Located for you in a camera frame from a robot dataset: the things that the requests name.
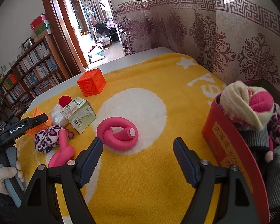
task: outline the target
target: embossed cube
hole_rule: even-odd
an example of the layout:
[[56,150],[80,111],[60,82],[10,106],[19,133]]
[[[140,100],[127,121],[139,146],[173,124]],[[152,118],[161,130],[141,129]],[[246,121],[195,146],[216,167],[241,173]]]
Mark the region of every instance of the embossed cube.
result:
[[84,72],[77,83],[84,96],[100,94],[106,85],[104,76],[99,68]]

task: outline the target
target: metal screw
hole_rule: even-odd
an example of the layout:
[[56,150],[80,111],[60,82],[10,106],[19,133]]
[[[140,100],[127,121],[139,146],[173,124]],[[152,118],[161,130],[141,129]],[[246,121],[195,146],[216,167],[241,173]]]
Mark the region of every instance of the metal screw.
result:
[[202,165],[206,166],[206,165],[208,165],[210,162],[209,162],[208,160],[206,160],[206,159],[202,159],[202,160],[200,161],[200,163],[201,163]]
[[73,165],[75,165],[75,163],[76,163],[76,161],[73,159],[67,161],[67,165],[69,165],[69,166],[73,166]]
[[45,169],[45,165],[43,165],[43,164],[42,164],[42,165],[39,165],[39,166],[37,167],[37,169],[38,169],[38,170],[44,170],[44,169]]
[[237,166],[234,165],[234,164],[231,164],[231,165],[230,165],[230,168],[231,168],[233,171],[237,171],[237,170],[238,170]]

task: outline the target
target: white star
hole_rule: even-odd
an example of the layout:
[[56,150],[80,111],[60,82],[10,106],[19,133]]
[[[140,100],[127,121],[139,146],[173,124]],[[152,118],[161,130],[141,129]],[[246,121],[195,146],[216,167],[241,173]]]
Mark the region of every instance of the white star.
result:
[[185,57],[181,57],[181,61],[176,63],[176,65],[183,66],[184,69],[187,69],[189,66],[197,65],[194,59],[186,59]]

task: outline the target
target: barcode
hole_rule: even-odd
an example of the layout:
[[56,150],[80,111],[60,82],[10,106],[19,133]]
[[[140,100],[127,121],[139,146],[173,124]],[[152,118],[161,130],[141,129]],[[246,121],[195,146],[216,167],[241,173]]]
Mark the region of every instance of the barcode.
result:
[[78,128],[81,128],[82,125],[78,122],[78,120],[74,120],[74,123],[78,126]]

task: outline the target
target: white table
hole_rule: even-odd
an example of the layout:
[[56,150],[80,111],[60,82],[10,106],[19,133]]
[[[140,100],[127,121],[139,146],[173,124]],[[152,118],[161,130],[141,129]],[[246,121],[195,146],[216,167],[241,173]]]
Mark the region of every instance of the white table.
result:
[[[135,64],[140,63],[140,62],[144,62],[148,59],[154,58],[156,56],[163,55],[165,53],[175,53],[175,52],[168,49],[168,48],[160,47],[160,48],[150,49],[150,50],[142,51],[142,52],[139,52],[139,53],[136,53],[136,54],[124,56],[122,58],[119,58],[119,59],[116,59],[116,60],[113,60],[113,61],[109,61],[106,64],[100,65],[100,66],[95,67],[95,68],[100,68],[102,73],[106,74],[106,73],[114,71],[114,70],[122,69],[122,68],[125,68],[125,67],[128,67],[128,66],[135,65]],[[33,109],[39,103],[53,97],[54,95],[57,95],[57,94],[63,92],[67,88],[70,88],[70,87],[73,87],[73,86],[77,85],[77,80],[81,77],[82,74],[83,73],[81,73],[79,75],[76,75],[76,76],[60,83],[59,85],[51,88],[50,90],[42,93],[41,95],[37,96],[32,101],[32,103],[30,104],[27,111],[30,111],[31,109]]]

